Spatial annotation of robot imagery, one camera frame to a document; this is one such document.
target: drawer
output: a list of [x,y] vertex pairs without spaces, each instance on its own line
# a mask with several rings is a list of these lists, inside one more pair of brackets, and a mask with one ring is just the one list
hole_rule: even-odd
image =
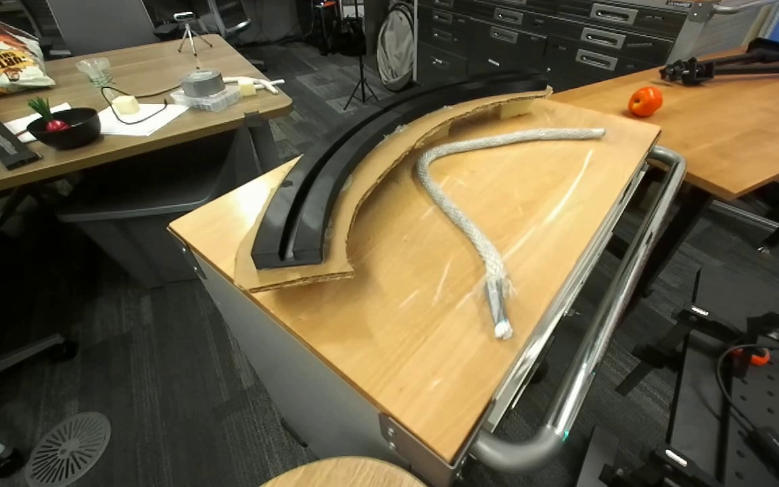
[[683,27],[682,12],[626,6],[626,4],[564,0],[556,6],[556,12],[572,14],[595,25],[625,27],[633,33],[647,33],[668,40],[676,39]]
[[549,62],[549,83],[553,90],[569,90],[579,83],[592,83],[656,66],[560,39],[549,39],[545,62]]
[[467,4],[472,0],[419,0],[419,9],[444,9],[444,12],[467,12]]
[[417,51],[417,83],[444,83],[464,79],[464,51],[449,51],[433,43],[419,43]]
[[590,23],[549,20],[549,35],[575,40],[582,45],[607,51],[617,56],[666,62],[671,55],[671,40],[637,35],[633,31],[613,31]]
[[419,43],[460,50],[467,20],[440,9],[419,9]]
[[471,73],[545,70],[545,35],[471,20],[464,39]]
[[556,12],[560,0],[488,0],[492,6],[523,9],[523,12]]
[[528,31],[542,35],[549,31],[549,17],[521,12],[521,9],[507,9],[507,6],[495,6],[495,4],[471,4],[471,17],[495,23],[510,31]]

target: gray cabinet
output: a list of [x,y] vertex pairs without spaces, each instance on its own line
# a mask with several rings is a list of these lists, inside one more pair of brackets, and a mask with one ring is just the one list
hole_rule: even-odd
[[417,83],[536,70],[569,90],[744,45],[766,14],[766,4],[688,12],[648,0],[417,0]]

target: round stool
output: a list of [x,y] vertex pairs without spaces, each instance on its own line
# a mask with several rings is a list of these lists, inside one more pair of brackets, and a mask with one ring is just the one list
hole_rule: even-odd
[[317,461],[280,476],[271,478],[265,487],[425,487],[409,470],[372,461],[372,457],[326,457]]

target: cup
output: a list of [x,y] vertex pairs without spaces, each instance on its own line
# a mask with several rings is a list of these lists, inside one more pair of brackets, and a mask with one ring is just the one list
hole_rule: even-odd
[[83,73],[97,90],[110,87],[110,60],[106,56],[77,60],[76,70]]

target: metal drawer handle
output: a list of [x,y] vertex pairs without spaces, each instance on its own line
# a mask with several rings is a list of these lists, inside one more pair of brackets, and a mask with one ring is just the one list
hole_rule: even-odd
[[433,40],[453,43],[453,35],[450,35],[450,33],[444,33],[444,31],[436,31],[436,33],[433,33]]
[[523,20],[521,12],[495,9],[495,23],[502,23],[502,25],[521,25],[521,20]]
[[436,12],[436,14],[433,14],[433,23],[438,23],[438,25],[450,25],[450,17],[449,17],[449,14],[440,14],[440,12]]
[[519,43],[519,33],[513,33],[513,31],[499,31],[499,27],[492,27],[492,31],[488,31],[488,39],[496,40],[496,43]]
[[582,31],[584,43],[607,45],[607,50],[621,50],[625,39],[626,35],[621,35],[621,33],[607,33],[607,31],[595,31],[595,27]]
[[607,56],[607,55],[601,55],[601,51],[586,51],[586,50],[575,51],[575,62],[598,68],[598,70],[613,70],[617,68],[617,56]]
[[590,9],[590,20],[607,23],[607,25],[636,25],[636,17],[637,17],[637,9],[625,9],[625,6],[595,4]]

